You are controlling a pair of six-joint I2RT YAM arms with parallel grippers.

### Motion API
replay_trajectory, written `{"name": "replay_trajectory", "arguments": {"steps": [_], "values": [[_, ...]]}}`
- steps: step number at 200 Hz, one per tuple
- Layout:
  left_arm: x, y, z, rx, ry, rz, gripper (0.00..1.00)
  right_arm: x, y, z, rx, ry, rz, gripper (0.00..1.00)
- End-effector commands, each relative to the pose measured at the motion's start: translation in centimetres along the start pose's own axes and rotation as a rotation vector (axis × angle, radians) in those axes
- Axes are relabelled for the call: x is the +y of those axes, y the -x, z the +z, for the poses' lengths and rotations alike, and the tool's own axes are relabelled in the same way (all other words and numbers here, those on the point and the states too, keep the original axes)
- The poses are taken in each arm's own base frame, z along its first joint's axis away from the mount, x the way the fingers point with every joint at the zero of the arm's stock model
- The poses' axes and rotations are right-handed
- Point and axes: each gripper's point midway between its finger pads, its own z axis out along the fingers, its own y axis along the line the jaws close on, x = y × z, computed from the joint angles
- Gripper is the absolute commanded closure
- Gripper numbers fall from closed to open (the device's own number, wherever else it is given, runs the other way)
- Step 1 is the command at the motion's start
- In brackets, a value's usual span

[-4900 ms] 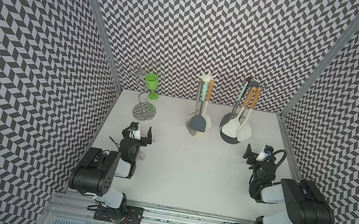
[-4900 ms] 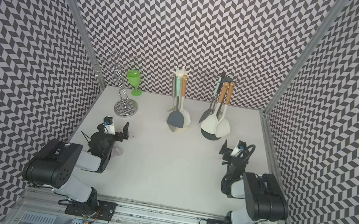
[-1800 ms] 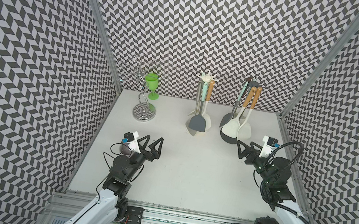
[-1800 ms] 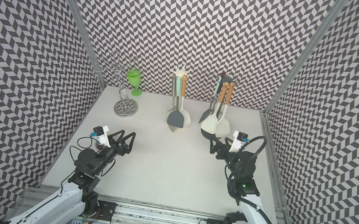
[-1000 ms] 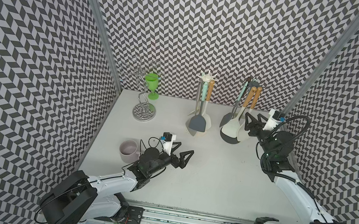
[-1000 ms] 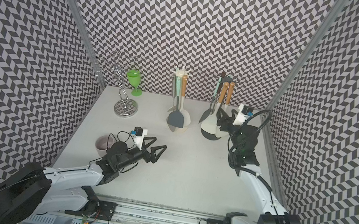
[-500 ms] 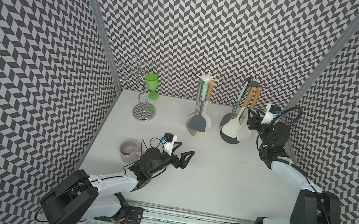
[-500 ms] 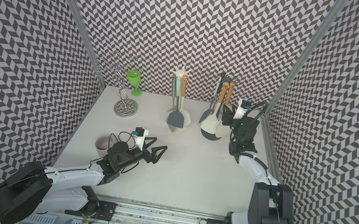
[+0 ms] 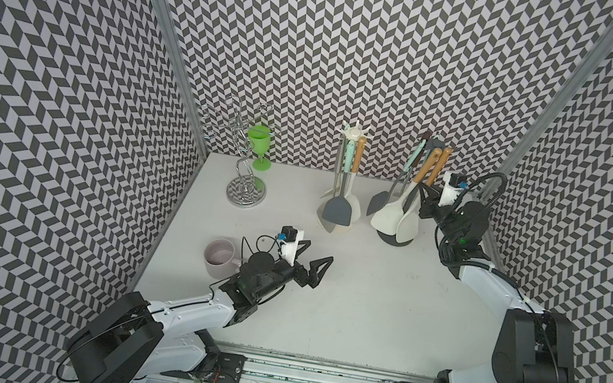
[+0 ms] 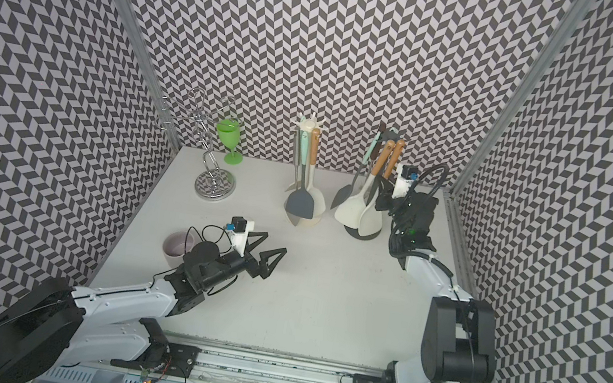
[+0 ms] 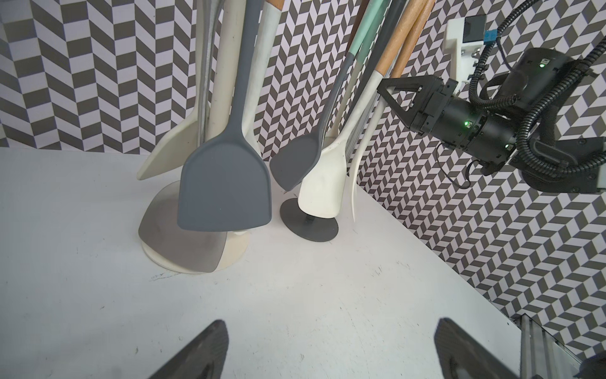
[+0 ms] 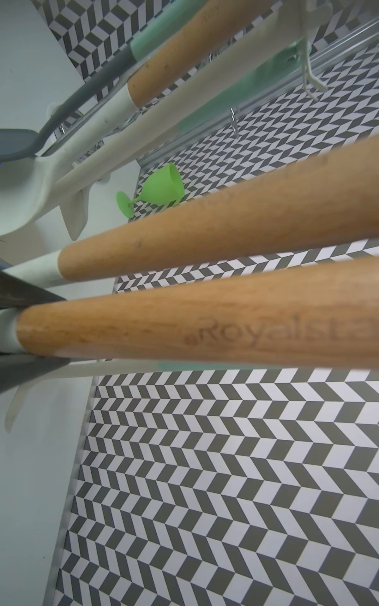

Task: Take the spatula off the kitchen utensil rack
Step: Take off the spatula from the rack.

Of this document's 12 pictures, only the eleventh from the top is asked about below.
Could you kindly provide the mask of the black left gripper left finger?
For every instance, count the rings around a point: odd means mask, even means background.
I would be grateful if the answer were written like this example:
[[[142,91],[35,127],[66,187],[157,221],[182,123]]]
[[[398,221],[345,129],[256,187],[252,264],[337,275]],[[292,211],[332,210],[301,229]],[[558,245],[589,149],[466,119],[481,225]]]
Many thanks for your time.
[[[173,358],[159,368],[153,378],[221,378],[229,347],[224,320],[215,320]]]

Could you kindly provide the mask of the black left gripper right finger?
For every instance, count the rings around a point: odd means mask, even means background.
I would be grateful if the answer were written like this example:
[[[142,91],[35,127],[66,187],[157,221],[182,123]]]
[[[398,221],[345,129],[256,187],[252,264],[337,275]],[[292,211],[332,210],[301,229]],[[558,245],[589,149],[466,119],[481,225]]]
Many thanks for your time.
[[[434,342],[444,378],[518,378],[449,318],[439,320]]]

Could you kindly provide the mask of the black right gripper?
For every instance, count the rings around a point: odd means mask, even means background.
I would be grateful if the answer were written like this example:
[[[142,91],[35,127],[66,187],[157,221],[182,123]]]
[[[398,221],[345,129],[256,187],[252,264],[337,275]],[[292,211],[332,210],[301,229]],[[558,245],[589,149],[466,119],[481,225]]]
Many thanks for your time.
[[[478,159],[481,173],[492,175],[513,153],[515,122],[454,96],[454,86],[433,75],[388,78],[378,93],[404,126]],[[415,94],[407,109],[396,99],[399,93]]]

